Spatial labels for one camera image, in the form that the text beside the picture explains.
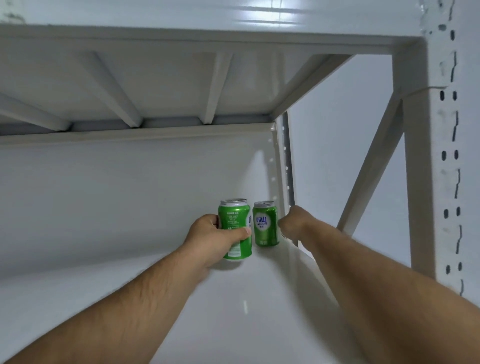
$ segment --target forearm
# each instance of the forearm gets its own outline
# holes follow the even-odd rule
[[[180,248],[7,363],[148,363],[202,274]]]
[[[480,310],[470,302],[320,221],[300,240],[373,363],[480,362]]]

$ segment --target person's left arm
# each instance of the person's left arm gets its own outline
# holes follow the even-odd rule
[[[52,329],[5,364],[148,363],[197,284],[251,230],[219,230],[205,215],[183,245],[111,295]]]

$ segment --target can lid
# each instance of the can lid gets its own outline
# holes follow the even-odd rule
[[[275,202],[273,202],[273,201],[259,201],[259,202],[255,202],[255,204],[253,206],[258,207],[258,208],[269,208],[269,207],[275,206]]]
[[[247,199],[246,198],[232,198],[229,200],[222,200],[220,201],[220,206],[226,207],[236,207],[236,206],[247,206]]]

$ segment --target barcode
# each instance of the barcode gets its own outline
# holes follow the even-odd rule
[[[241,256],[240,243],[232,245],[232,247],[228,251],[228,256],[231,256],[231,257]]]

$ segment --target green can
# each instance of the green can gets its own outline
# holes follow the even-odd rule
[[[234,198],[220,201],[218,207],[218,228],[236,229],[252,226],[250,206],[245,198]],[[233,244],[224,258],[227,260],[242,260],[252,255],[252,236]]]
[[[255,202],[253,205],[253,227],[258,246],[275,246],[278,239],[278,214],[273,201]]]

